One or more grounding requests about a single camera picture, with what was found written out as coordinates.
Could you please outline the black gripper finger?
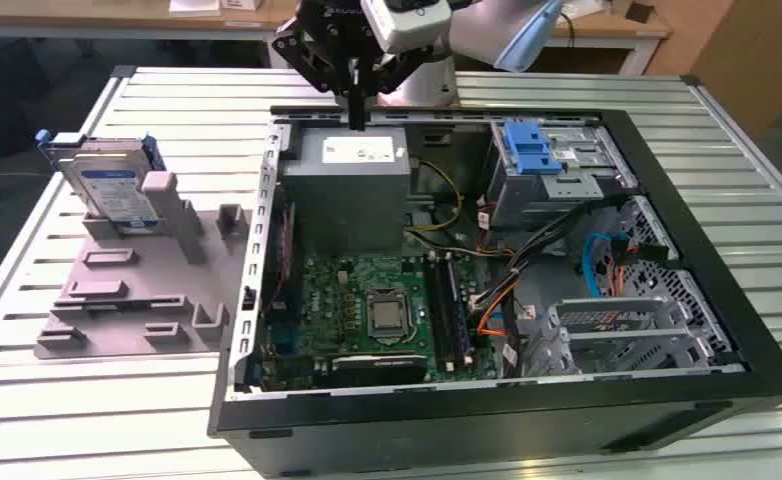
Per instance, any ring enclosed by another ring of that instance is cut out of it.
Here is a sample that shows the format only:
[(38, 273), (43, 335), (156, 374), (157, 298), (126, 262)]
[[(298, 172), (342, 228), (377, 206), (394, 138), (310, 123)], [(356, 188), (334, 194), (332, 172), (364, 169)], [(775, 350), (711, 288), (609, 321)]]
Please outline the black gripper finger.
[(378, 65), (378, 56), (357, 58), (357, 130), (362, 131), (368, 120), (366, 101), (377, 93), (390, 93), (430, 58), (432, 47), (424, 46), (394, 55)]
[(360, 95), (353, 82), (350, 61), (357, 57), (344, 45), (345, 30), (334, 22), (292, 17), (276, 30), (273, 51), (309, 85), (332, 92), (346, 109), (348, 127), (360, 130)]

